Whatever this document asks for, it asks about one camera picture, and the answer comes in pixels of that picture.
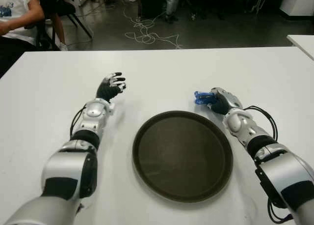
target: gray floor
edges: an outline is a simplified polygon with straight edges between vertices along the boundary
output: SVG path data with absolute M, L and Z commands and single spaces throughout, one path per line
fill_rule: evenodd
M 116 2 L 105 6 L 102 1 L 87 1 L 78 10 L 80 19 L 89 25 L 94 36 L 91 41 L 86 33 L 65 17 L 63 18 L 66 43 L 71 51 L 82 50 L 153 50 L 174 49 L 166 41 L 157 40 L 153 44 L 143 44 L 125 37 L 126 32 L 135 32 L 140 36 L 140 29 L 123 15 L 136 18 L 136 2 Z M 149 32 L 160 37 L 178 34 L 178 43 L 183 49 L 228 48 L 228 47 L 265 47 L 291 46 L 286 39 L 288 34 L 313 34 L 310 21 L 288 21 L 279 14 L 225 14 L 225 20 L 219 20 L 215 13 L 209 13 L 205 20 L 192 21 L 189 10 L 180 7 L 177 12 L 178 22 L 166 24 L 161 18 Z

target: person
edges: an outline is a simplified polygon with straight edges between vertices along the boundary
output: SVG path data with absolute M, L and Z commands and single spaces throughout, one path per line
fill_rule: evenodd
M 27 51 L 35 51 L 36 28 L 45 17 L 39 0 L 0 0 L 0 78 Z
M 57 0 L 40 0 L 40 4 L 44 10 L 46 18 L 49 18 L 52 21 L 52 26 L 60 40 L 60 50 L 67 51 L 68 48 L 65 45 L 62 21 L 57 13 Z
M 177 21 L 178 18 L 174 15 L 179 5 L 179 0 L 167 0 L 167 9 L 165 21 L 172 24 L 174 21 Z

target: round tray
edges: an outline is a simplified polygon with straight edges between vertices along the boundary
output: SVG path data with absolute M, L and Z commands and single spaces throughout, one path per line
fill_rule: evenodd
M 149 119 L 133 144 L 133 162 L 143 181 L 175 201 L 198 202 L 224 188 L 233 155 L 222 131 L 191 112 L 170 111 Z

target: black cable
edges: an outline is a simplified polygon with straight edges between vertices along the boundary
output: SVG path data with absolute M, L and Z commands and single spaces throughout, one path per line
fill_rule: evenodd
M 268 201 L 267 201 L 267 210 L 268 210 L 268 215 L 271 219 L 271 221 L 275 224 L 283 224 L 284 222 L 286 221 L 289 221 L 289 220 L 292 220 L 293 219 L 293 216 L 291 214 L 288 214 L 285 218 L 280 218 L 278 217 L 275 212 L 274 212 L 274 209 L 273 209 L 273 206 L 272 206 L 272 203 L 270 201 L 270 199 L 268 198 Z
M 74 126 L 76 125 L 77 121 L 79 120 L 80 116 L 82 115 L 82 112 L 83 110 L 86 108 L 86 104 L 83 106 L 82 109 L 80 109 L 76 115 L 74 116 L 73 120 L 72 120 L 72 123 L 71 123 L 71 127 L 70 127 L 70 138 L 73 134 L 73 129 L 74 129 Z
M 269 122 L 271 124 L 271 127 L 273 129 L 273 138 L 274 138 L 274 140 L 275 141 L 278 140 L 278 129 L 277 129 L 276 122 L 275 122 L 273 117 L 268 112 L 266 112 L 265 110 L 263 110 L 262 108 L 260 108 L 258 106 L 249 106 L 249 107 L 245 108 L 244 110 L 256 110 L 256 111 L 261 112 L 263 115 L 265 115 L 265 117 L 269 120 Z
M 260 108 L 258 106 L 249 106 L 249 107 L 245 108 L 244 110 L 255 110 L 255 111 L 259 111 L 263 115 L 265 115 L 265 117 L 269 120 L 269 122 L 271 124 L 271 127 L 273 129 L 273 138 L 274 138 L 274 140 L 275 141 L 278 140 L 278 128 L 277 128 L 276 122 L 275 122 L 273 117 L 268 112 L 266 112 L 265 110 L 263 110 L 262 108 Z M 268 210 L 269 218 L 275 224 L 283 224 L 284 222 L 293 219 L 293 216 L 291 214 L 288 214 L 285 218 L 278 217 L 275 214 L 275 212 L 274 212 L 273 205 L 272 205 L 272 202 L 270 201 L 270 198 L 268 198 L 268 201 L 267 201 L 267 210 Z

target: chair leg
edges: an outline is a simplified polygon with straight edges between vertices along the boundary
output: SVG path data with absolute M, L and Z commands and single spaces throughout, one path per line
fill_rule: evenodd
M 75 23 L 75 21 L 71 18 L 70 15 L 67 15 L 67 17 L 69 18 L 69 20 L 71 20 L 71 22 L 75 25 L 75 27 L 78 27 L 78 25 Z
M 87 33 L 87 35 L 92 38 L 92 35 L 89 33 L 89 31 L 85 28 L 85 26 L 82 24 L 82 22 L 78 19 L 78 17 L 75 14 L 72 14 L 74 19 L 78 22 L 78 24 L 82 27 L 82 29 Z
M 52 27 L 52 41 L 55 43 L 55 30 L 54 27 Z
M 54 51 L 60 51 L 60 49 L 57 47 L 57 45 L 53 42 L 53 40 L 48 36 L 46 32 L 44 32 L 44 37 L 51 43 L 52 49 Z

